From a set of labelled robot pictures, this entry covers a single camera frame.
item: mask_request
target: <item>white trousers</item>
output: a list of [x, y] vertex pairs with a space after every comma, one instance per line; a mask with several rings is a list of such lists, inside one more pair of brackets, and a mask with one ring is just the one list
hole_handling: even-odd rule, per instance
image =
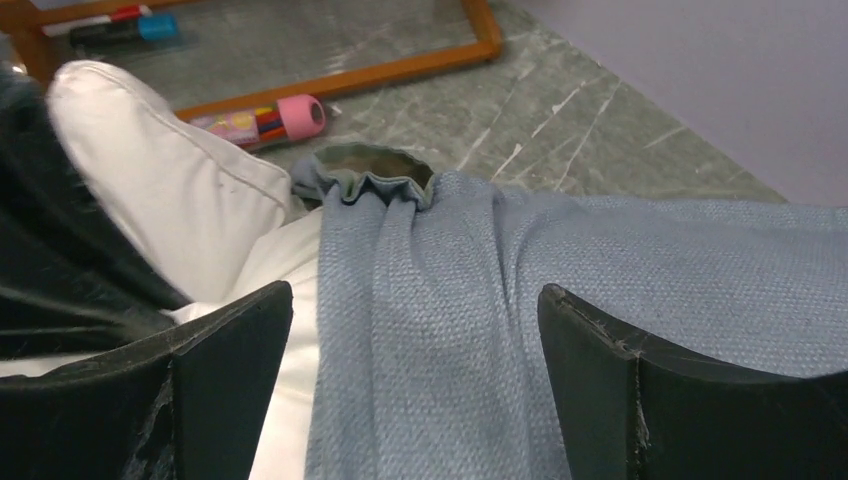
[[[250, 478], [302, 479], [319, 358], [321, 210], [299, 210], [284, 170], [180, 122], [116, 67], [67, 64], [48, 106], [68, 156], [112, 220], [196, 302], [167, 312], [179, 323], [269, 282], [291, 284], [294, 321]], [[43, 375], [80, 358], [0, 362], [0, 376]]]

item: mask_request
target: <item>wooden frame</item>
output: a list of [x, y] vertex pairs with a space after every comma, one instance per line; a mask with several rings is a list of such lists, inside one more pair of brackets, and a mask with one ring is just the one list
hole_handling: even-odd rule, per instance
[[[152, 9], [202, 0], [146, 0]], [[228, 110], [253, 108], [276, 99], [298, 94], [318, 98], [344, 95], [387, 83], [409, 80], [444, 70], [497, 58], [501, 53], [501, 34], [487, 0], [461, 1], [477, 42], [436, 52], [415, 55], [392, 62], [343, 72], [305, 82], [272, 88], [240, 97], [190, 107], [177, 112], [183, 119]], [[27, 73], [47, 85], [59, 67], [49, 40], [40, 27], [95, 15], [108, 14], [118, 8], [138, 4], [138, 0], [101, 0], [52, 10], [39, 10], [30, 0], [0, 0], [0, 31], [12, 40], [20, 62]]]

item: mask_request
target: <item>floor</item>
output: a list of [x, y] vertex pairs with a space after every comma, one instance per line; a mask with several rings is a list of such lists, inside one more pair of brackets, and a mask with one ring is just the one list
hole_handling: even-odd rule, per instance
[[[147, 50], [104, 60], [128, 68], [177, 108], [298, 80], [310, 74], [304, 53], [286, 57], [302, 67], [292, 69], [277, 58], [285, 49], [249, 51], [235, 40], [219, 44], [248, 27], [260, 34], [279, 31], [279, 22], [265, 19], [272, 8], [267, 2], [275, 0], [242, 2], [240, 9], [223, 0], [179, 7], [185, 9], [175, 13], [187, 40], [170, 48], [181, 49], [181, 55]], [[325, 135], [260, 156], [287, 166], [324, 145], [369, 142], [404, 148], [437, 171], [459, 169], [533, 190], [783, 201], [529, 14], [505, 0], [490, 3], [506, 39], [498, 61], [331, 102]], [[317, 45], [326, 54], [320, 70], [330, 72], [420, 51], [424, 36], [429, 48], [472, 38], [455, 0], [415, 0], [367, 15], [340, 11], [342, 4], [350, 3], [292, 0], [287, 15], [297, 11], [302, 21], [292, 22], [275, 41]], [[336, 27], [306, 39], [316, 31], [311, 20], [319, 17]], [[371, 22], [367, 31], [345, 22], [353, 17], [360, 25]], [[213, 24], [219, 43], [200, 41], [210, 37]], [[434, 33], [428, 25], [441, 30]], [[221, 35], [221, 29], [233, 35]], [[398, 40], [401, 34], [406, 40]], [[324, 44], [329, 46], [321, 50]], [[208, 74], [197, 75], [201, 67]]]
[[848, 2], [510, 1], [787, 200], [848, 207]]
[[263, 156], [285, 166], [370, 142], [533, 190], [783, 201], [528, 14], [491, 4], [507, 40], [499, 61], [331, 103], [324, 137]]

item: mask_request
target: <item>lavender wall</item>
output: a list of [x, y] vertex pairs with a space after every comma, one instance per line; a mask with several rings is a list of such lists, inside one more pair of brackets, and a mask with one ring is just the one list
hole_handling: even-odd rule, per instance
[[514, 1], [790, 201], [848, 206], [848, 1]]

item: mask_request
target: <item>dark fabric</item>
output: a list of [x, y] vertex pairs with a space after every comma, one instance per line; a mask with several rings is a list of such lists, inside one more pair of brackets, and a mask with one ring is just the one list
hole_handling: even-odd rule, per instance
[[0, 360], [109, 350], [173, 326], [0, 209]]
[[83, 270], [157, 309], [189, 303], [139, 255], [68, 160], [39, 87], [0, 65], [0, 208]]

